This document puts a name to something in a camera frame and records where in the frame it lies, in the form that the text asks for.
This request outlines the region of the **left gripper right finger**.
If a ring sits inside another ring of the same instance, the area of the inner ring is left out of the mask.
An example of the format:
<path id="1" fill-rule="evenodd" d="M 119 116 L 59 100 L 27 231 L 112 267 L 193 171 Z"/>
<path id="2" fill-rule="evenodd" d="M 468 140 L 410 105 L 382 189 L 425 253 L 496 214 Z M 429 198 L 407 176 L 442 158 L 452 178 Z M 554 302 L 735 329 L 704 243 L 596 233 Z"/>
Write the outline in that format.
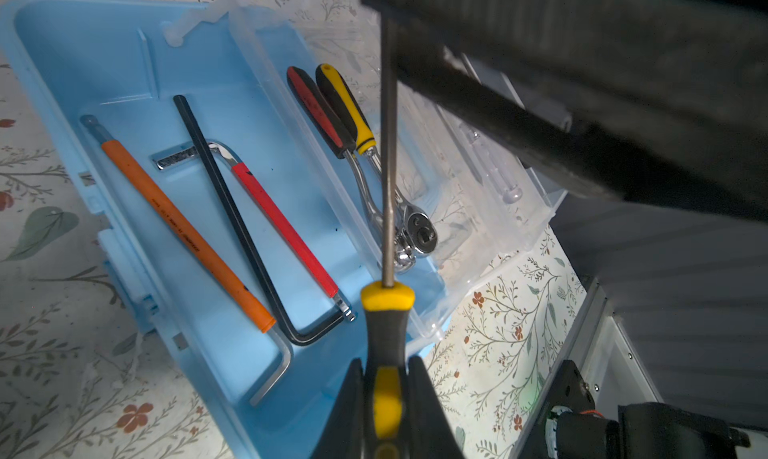
<path id="1" fill-rule="evenodd" d="M 410 458 L 463 459 L 421 357 L 408 359 L 407 422 Z"/>

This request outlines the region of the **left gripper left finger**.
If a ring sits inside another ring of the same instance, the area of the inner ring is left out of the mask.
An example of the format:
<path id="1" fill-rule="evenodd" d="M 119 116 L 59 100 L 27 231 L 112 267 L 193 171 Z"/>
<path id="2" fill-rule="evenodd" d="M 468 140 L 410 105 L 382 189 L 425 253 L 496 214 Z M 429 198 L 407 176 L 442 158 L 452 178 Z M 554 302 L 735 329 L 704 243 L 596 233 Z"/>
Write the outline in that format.
<path id="1" fill-rule="evenodd" d="M 361 459 L 364 454 L 364 373 L 351 361 L 312 459 Z"/>

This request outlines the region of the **large black hex key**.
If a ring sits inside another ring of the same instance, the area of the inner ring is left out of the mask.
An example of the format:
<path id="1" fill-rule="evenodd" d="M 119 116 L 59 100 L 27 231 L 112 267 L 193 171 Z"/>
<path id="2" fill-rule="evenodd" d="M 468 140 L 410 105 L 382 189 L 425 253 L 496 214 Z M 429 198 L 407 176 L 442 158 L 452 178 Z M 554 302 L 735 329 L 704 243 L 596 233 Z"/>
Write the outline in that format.
<path id="1" fill-rule="evenodd" d="M 192 140 L 192 145 L 196 150 L 195 156 L 202 160 L 206 173 L 208 174 L 223 210 L 229 219 L 241 249 L 243 250 L 268 305 L 270 306 L 270 310 L 275 316 L 278 326 L 287 336 L 289 342 L 298 346 L 311 345 L 319 341 L 335 327 L 347 322 L 342 318 L 339 309 L 333 303 L 335 311 L 321 317 L 319 322 L 310 327 L 308 331 L 302 332 L 294 326 L 239 211 L 236 201 L 220 171 L 218 162 L 226 162 L 220 156 L 213 154 L 210 151 L 208 147 L 209 139 L 204 137 L 187 98 L 181 94 L 177 94 L 173 97 L 173 103 Z"/>

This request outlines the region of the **yellow black small screwdriver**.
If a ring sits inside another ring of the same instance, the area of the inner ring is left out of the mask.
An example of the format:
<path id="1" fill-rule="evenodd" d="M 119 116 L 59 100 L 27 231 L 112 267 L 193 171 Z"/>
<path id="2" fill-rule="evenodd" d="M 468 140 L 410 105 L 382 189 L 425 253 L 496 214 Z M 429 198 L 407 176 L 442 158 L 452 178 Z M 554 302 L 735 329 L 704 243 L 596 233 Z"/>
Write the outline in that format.
<path id="1" fill-rule="evenodd" d="M 364 450 L 367 458 L 404 458 L 406 439 L 406 327 L 414 292 L 396 281 L 397 26 L 381 17 L 381 146 L 383 233 L 381 279 L 363 289 L 368 335 L 364 375 Z"/>

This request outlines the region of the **red handled hex key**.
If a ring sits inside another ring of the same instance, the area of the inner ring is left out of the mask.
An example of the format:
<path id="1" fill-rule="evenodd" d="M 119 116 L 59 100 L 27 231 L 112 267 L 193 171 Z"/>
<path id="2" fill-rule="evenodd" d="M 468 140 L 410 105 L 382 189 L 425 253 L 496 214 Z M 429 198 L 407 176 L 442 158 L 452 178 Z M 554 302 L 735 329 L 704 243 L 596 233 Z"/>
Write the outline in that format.
<path id="1" fill-rule="evenodd" d="M 334 282 L 324 266 L 274 203 L 263 186 L 255 178 L 248 166 L 230 147 L 221 142 L 209 140 L 208 147 L 213 154 L 220 156 L 227 163 L 229 169 L 237 177 L 241 186 L 248 192 L 252 200 L 269 219 L 283 241 L 290 247 L 296 258 L 302 263 L 325 295 L 339 309 L 342 318 L 347 322 L 354 321 L 356 316 L 342 290 Z"/>

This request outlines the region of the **orange handled hex key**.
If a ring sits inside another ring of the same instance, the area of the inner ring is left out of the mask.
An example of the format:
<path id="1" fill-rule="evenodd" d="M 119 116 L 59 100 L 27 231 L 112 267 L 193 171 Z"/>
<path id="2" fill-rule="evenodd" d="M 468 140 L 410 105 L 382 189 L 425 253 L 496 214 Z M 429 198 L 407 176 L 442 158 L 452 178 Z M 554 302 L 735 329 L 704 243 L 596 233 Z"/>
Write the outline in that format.
<path id="1" fill-rule="evenodd" d="M 261 333 L 267 335 L 276 345 L 280 353 L 279 365 L 266 378 L 257 382 L 258 389 L 249 400 L 251 405 L 257 405 L 284 376 L 293 359 L 292 348 L 287 338 L 277 327 L 276 319 L 215 252 L 130 152 L 100 123 L 96 116 L 85 114 L 80 117 L 80 122 L 99 142 L 101 149 L 133 187 L 235 301 L 242 312 L 258 327 Z"/>

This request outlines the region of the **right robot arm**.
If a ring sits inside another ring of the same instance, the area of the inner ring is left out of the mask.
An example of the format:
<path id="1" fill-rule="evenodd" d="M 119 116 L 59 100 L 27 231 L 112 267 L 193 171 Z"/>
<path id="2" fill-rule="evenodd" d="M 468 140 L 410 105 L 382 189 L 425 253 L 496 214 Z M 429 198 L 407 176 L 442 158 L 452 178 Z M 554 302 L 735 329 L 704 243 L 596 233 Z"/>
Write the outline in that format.
<path id="1" fill-rule="evenodd" d="M 767 218 L 767 0 L 361 0 L 397 79 L 590 198 Z"/>

